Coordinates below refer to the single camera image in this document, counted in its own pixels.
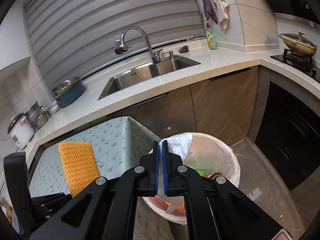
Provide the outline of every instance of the gas stove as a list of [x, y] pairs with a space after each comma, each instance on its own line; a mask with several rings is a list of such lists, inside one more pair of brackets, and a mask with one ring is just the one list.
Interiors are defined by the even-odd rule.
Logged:
[[284, 49], [282, 55], [271, 56], [271, 58], [300, 70], [320, 83], [320, 70], [312, 64], [312, 57], [306, 57], [290, 49]]

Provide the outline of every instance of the purple towel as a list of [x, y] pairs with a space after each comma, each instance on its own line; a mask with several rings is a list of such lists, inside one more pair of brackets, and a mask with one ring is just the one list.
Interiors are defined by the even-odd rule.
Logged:
[[203, 8], [204, 8], [204, 15], [207, 18], [207, 20], [209, 20], [209, 18], [211, 17], [211, 19], [218, 24], [218, 19], [216, 16], [216, 13], [214, 12], [212, 3], [210, 0], [202, 0], [203, 2]]

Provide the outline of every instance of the rice cooker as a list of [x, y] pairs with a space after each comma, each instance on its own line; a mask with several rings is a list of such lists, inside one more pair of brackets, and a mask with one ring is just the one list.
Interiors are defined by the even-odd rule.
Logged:
[[34, 134], [35, 130], [32, 128], [24, 113], [12, 117], [8, 127], [8, 135], [20, 149], [23, 150], [29, 144]]

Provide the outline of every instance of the silver screw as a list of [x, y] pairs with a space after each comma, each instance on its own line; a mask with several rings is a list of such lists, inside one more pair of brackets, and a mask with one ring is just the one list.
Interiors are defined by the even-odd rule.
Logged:
[[186, 172], [187, 170], [188, 170], [188, 168], [186, 167], [186, 166], [179, 166], [178, 168], [177, 168], [177, 170], [179, 171], [179, 172]]
[[104, 177], [99, 177], [96, 179], [96, 184], [98, 185], [103, 185], [105, 184], [105, 182], [106, 182], [106, 179]]
[[223, 176], [219, 176], [216, 178], [216, 181], [219, 183], [219, 184], [225, 184], [225, 182], [227, 181], [225, 177]]
[[137, 167], [134, 168], [134, 171], [135, 171], [136, 173], [142, 173], [142, 172], [144, 172], [144, 167], [142, 167], [142, 166], [137, 166]]

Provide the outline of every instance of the kitchen sink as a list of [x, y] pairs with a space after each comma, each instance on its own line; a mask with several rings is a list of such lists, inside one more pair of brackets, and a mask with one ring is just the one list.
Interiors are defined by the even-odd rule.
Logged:
[[164, 58], [158, 64], [150, 62], [141, 66], [133, 67], [129, 70], [123, 71], [122, 73], [114, 77], [111, 77], [104, 87], [98, 100], [119, 90], [133, 86], [137, 83], [149, 80], [151, 78], [199, 64], [199, 62], [192, 59], [180, 55], [174, 55], [172, 59], [170, 59], [169, 57]]

